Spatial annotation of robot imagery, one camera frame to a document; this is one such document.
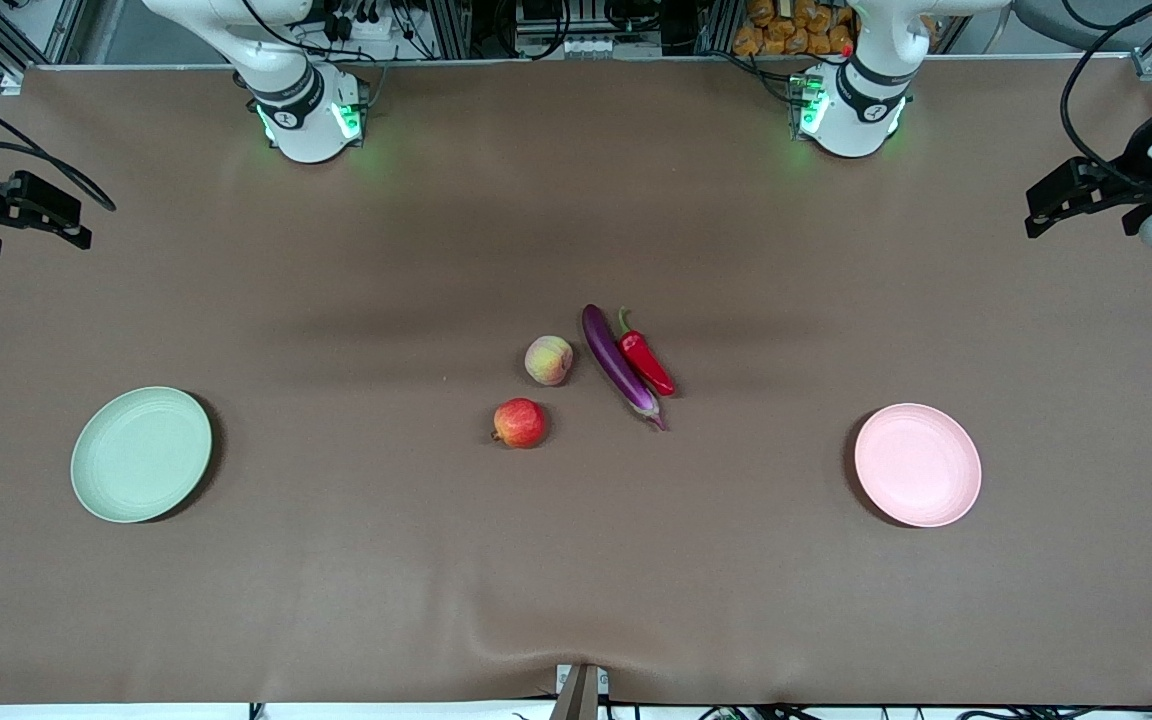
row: cable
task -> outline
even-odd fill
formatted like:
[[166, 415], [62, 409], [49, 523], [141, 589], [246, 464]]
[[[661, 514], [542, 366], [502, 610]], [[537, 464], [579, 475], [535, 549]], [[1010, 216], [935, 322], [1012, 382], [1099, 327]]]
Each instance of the cable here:
[[505, 20], [507, 20], [505, 13], [508, 9], [509, 9], [509, 0], [499, 0], [499, 3], [497, 3], [495, 17], [493, 18], [492, 24], [495, 31], [497, 41], [499, 41], [500, 44], [500, 50], [503, 50], [503, 53], [506, 53], [506, 55], [508, 55], [509, 58], [518, 58], [520, 55], [518, 51], [515, 47], [515, 44], [513, 44], [513, 41], [507, 40], [505, 36], [505, 26], [506, 26]]
[[1097, 37], [1096, 41], [1092, 41], [1091, 47], [1087, 47], [1087, 51], [1085, 51], [1083, 56], [1078, 59], [1078, 63], [1074, 66], [1074, 70], [1069, 73], [1069, 79], [1064, 82], [1064, 90], [1061, 90], [1060, 94], [1060, 124], [1064, 128], [1064, 135], [1069, 136], [1069, 141], [1074, 143], [1074, 146], [1078, 147], [1078, 151], [1082, 152], [1083, 156], [1086, 156], [1087, 160], [1100, 165], [1102, 170], [1111, 174], [1115, 179], [1119, 179], [1119, 181], [1124, 182], [1126, 185], [1140, 192], [1151, 192], [1151, 188], [1149, 188], [1146, 183], [1140, 182], [1138, 179], [1129, 177], [1128, 174], [1123, 173], [1123, 170], [1115, 168], [1114, 165], [1097, 154], [1097, 152], [1092, 150], [1092, 147], [1089, 146], [1082, 137], [1079, 137], [1078, 131], [1074, 129], [1073, 120], [1069, 119], [1069, 96], [1074, 90], [1074, 83], [1078, 82], [1079, 75], [1083, 74], [1083, 68], [1087, 67], [1089, 61], [1092, 60], [1092, 55], [1096, 54], [1101, 46], [1105, 46], [1106, 41], [1109, 41], [1111, 37], [1114, 37], [1116, 32], [1121, 31], [1121, 29], [1134, 26], [1135, 23], [1140, 22], [1140, 18], [1146, 17], [1150, 13], [1152, 13], [1152, 3], [1144, 6], [1144, 8], [1139, 8], [1137, 12], [1128, 15], [1128, 17], [1112, 24], [1112, 26], [1108, 26], [1100, 37]]
[[6, 131], [12, 132], [12, 135], [17, 136], [20, 141], [24, 142], [24, 145], [13, 145], [10, 142], [0, 142], [0, 149], [24, 152], [26, 156], [35, 156], [35, 158], [46, 160], [51, 164], [51, 167], [59, 169], [60, 174], [63, 174], [66, 179], [69, 179], [69, 182], [76, 184], [78, 190], [83, 191], [83, 194], [88, 197], [91, 197], [92, 200], [96, 200], [97, 205], [100, 205], [101, 209], [106, 209], [113, 213], [115, 210], [114, 200], [112, 200], [109, 196], [101, 190], [99, 184], [93, 182], [92, 179], [89, 179], [86, 174], [79, 172], [78, 168], [74, 168], [73, 165], [65, 162], [65, 160], [60, 160], [59, 158], [54, 158], [54, 156], [47, 154], [47, 151], [41, 149], [41, 145], [31, 141], [25, 132], [18, 131], [13, 123], [6, 122], [2, 118], [0, 118], [0, 127], [2, 127]]
[[1112, 26], [1106, 26], [1106, 24], [1093, 23], [1092, 20], [1084, 18], [1083, 15], [1078, 14], [1078, 10], [1074, 9], [1073, 5], [1069, 5], [1069, 0], [1060, 0], [1060, 3], [1064, 5], [1064, 12], [1069, 13], [1069, 17], [1074, 18], [1074, 22], [1078, 23], [1081, 26], [1089, 26], [1089, 28], [1092, 28], [1092, 29], [1101, 29], [1101, 31], [1105, 31], [1105, 29], [1111, 29], [1112, 28]]
[[376, 91], [372, 92], [367, 100], [367, 109], [372, 109], [376, 106], [376, 101], [380, 100], [380, 91], [385, 89], [385, 78], [389, 77], [389, 65], [394, 65], [394, 60], [397, 60], [397, 45], [394, 45], [393, 60], [385, 63], [385, 67], [380, 70], [380, 81], [376, 82]]
[[101, 206], [101, 209], [106, 209], [109, 211], [114, 210], [114, 200], [109, 199], [109, 196], [106, 195], [104, 190], [101, 190], [99, 184], [97, 184], [91, 177], [88, 177], [86, 174], [84, 174], [78, 168], [73, 167], [73, 165], [69, 165], [67, 161], [61, 160], [59, 158], [54, 158], [54, 156], [50, 156], [45, 151], [35, 150], [33, 147], [28, 147], [24, 145], [17, 145], [17, 143], [14, 142], [0, 141], [0, 150], [10, 150], [13, 152], [20, 152], [23, 156], [35, 156], [35, 158], [51, 162], [52, 167], [59, 169], [60, 174], [63, 174], [63, 176], [68, 177], [70, 182], [73, 182], [78, 187], [78, 190], [86, 194], [86, 196], [91, 197], [92, 200], [96, 200], [97, 204]]
[[602, 17], [607, 20], [607, 22], [612, 26], [616, 28], [621, 32], [650, 32], [653, 31], [653, 29], [658, 29], [660, 26], [660, 10], [657, 10], [657, 14], [653, 15], [652, 18], [645, 20], [645, 22], [639, 23], [638, 26], [635, 26], [632, 24], [634, 18], [630, 17], [630, 10], [626, 8], [626, 18], [623, 20], [616, 18], [612, 14], [613, 5], [614, 0], [609, 0], [607, 1], [607, 3], [602, 3]]
[[[296, 41], [304, 41], [305, 44], [310, 41], [306, 39], [308, 36], [310, 35], [310, 31], [308, 31], [305, 28], [297, 28], [297, 29], [300, 31], [300, 35], [296, 36]], [[310, 45], [310, 47], [314, 47], [314, 50], [306, 50], [308, 54], [317, 55], [323, 59], [328, 59], [328, 53], [329, 53], [328, 47], [321, 47], [316, 45]], [[247, 83], [244, 83], [243, 88], [247, 88]]]
[[793, 100], [788, 99], [788, 96], [783, 94], [783, 92], [780, 92], [775, 88], [772, 86], [772, 83], [768, 82], [768, 79], [767, 79], [767, 74], [765, 74], [763, 70], [758, 69], [758, 63], [755, 62], [755, 56], [753, 55], [749, 56], [749, 63], [750, 63], [750, 67], [753, 67], [753, 69], [755, 69], [755, 76], [758, 76], [758, 82], [763, 83], [763, 90], [767, 91], [767, 94], [771, 94], [772, 97], [775, 97], [778, 100], [780, 100], [781, 103], [785, 103], [786, 105], [793, 105], [794, 104]]
[[[260, 14], [256, 13], [256, 8], [252, 7], [251, 0], [243, 0], [243, 6], [244, 8], [247, 8], [247, 14], [250, 14], [252, 20], [256, 20], [256, 24], [259, 24], [259, 26], [264, 29], [265, 32], [268, 32], [270, 35], [274, 36], [274, 40], [282, 41], [285, 45], [291, 45], [293, 47], [296, 47], [296, 50], [305, 50], [305, 51], [313, 50], [316, 51], [316, 53], [321, 53], [323, 51], [321, 47], [305, 45], [303, 44], [303, 41], [295, 41], [289, 37], [282, 37], [281, 35], [279, 35], [279, 32], [275, 32], [274, 28], [271, 28], [270, 23], [266, 23], [265, 18], [262, 18]], [[340, 54], [354, 55], [359, 60], [367, 60], [370, 63], [376, 63], [376, 61], [378, 61], [371, 55], [364, 53], [364, 51], [362, 50], [340, 50]]]
[[404, 29], [403, 38], [407, 39], [408, 44], [411, 44], [416, 48], [417, 53], [420, 53], [426, 60], [437, 60], [434, 56], [434, 51], [425, 45], [425, 38], [420, 37], [419, 29], [416, 28], [416, 20], [412, 18], [412, 9], [410, 5], [407, 5], [407, 0], [393, 0], [389, 3], [389, 9], [394, 13], [394, 18], [397, 18], [397, 8], [403, 9], [403, 14], [407, 15], [407, 26], [410, 29]]
[[554, 0], [554, 38], [544, 53], [536, 55], [532, 60], [544, 60], [556, 53], [567, 41], [567, 31], [573, 26], [573, 9], [567, 5], [567, 0]]
[[823, 56], [817, 55], [814, 53], [797, 53], [797, 55], [806, 55], [808, 58], [812, 58], [813, 60], [823, 61], [823, 63], [825, 63], [825, 65], [834, 65], [835, 67], [842, 67], [842, 65], [847, 65], [847, 60], [831, 60], [828, 58], [823, 58]]
[[787, 79], [790, 78], [790, 76], [782, 76], [782, 74], [780, 74], [780, 73], [773, 73], [771, 70], [760, 70], [760, 69], [756, 68], [753, 63], [745, 63], [744, 60], [741, 60], [740, 58], [737, 58], [736, 55], [733, 55], [732, 53], [727, 53], [726, 50], [704, 50], [700, 53], [700, 56], [703, 56], [703, 58], [704, 56], [708, 56], [708, 55], [727, 60], [728, 63], [736, 65], [737, 68], [740, 68], [742, 70], [745, 70], [745, 73], [751, 74], [751, 76], [755, 76], [756, 74], [763, 73], [763, 74], [765, 74], [765, 76], [767, 76], [770, 78], [773, 78], [773, 79], [787, 81]]

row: purple eggplant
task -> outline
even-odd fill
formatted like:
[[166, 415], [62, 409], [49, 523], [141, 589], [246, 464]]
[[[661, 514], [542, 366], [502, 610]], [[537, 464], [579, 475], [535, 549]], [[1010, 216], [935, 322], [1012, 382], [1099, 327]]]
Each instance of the purple eggplant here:
[[607, 373], [612, 384], [621, 391], [621, 395], [626, 396], [628, 404], [634, 407], [636, 414], [652, 420], [655, 427], [666, 429], [664, 419], [660, 418], [660, 406], [657, 404], [655, 396], [634, 373], [630, 364], [626, 363], [621, 348], [616, 346], [616, 339], [612, 336], [612, 328], [607, 327], [607, 318], [602, 314], [602, 310], [599, 310], [598, 305], [585, 305], [579, 319], [581, 327], [585, 329], [589, 350], [593, 353], [598, 364], [602, 365], [602, 372]]

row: table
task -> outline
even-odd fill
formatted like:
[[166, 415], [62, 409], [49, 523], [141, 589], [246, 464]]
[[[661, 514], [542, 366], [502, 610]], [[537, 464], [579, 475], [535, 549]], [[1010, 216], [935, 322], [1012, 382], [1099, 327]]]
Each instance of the table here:
[[[0, 702], [468, 700], [590, 661], [627, 702], [1152, 703], [1152, 250], [1021, 225], [1070, 65], [931, 61], [858, 161], [727, 65], [402, 68], [317, 167], [228, 73], [29, 73], [0, 109], [119, 211], [88, 252], [3, 234]], [[1107, 154], [1151, 111], [1126, 60], [1076, 91]], [[586, 302], [675, 370], [672, 432], [586, 353], [522, 374]], [[104, 523], [69, 452], [149, 384], [204, 397], [218, 467]], [[488, 441], [515, 396], [538, 450]], [[980, 448], [946, 529], [850, 477], [899, 401]]]

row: chili pepper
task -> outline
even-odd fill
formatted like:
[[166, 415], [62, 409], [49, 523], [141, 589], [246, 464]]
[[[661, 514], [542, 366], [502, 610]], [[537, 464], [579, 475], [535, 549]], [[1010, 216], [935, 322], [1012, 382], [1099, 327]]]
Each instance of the chili pepper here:
[[643, 377], [646, 382], [652, 382], [657, 395], [668, 397], [673, 395], [673, 380], [669, 379], [669, 373], [664, 372], [660, 361], [652, 354], [649, 339], [644, 338], [643, 333], [631, 329], [630, 323], [626, 321], [628, 311], [630, 310], [627, 306], [621, 308], [621, 340], [617, 342], [621, 346], [621, 355], [630, 361], [634, 372]]

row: red apple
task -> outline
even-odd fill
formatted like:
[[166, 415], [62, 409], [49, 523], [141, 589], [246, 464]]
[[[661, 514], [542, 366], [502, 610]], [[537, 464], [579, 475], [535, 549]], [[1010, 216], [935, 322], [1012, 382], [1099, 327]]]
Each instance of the red apple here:
[[545, 410], [526, 397], [514, 397], [497, 408], [492, 439], [509, 447], [535, 447], [545, 437]]

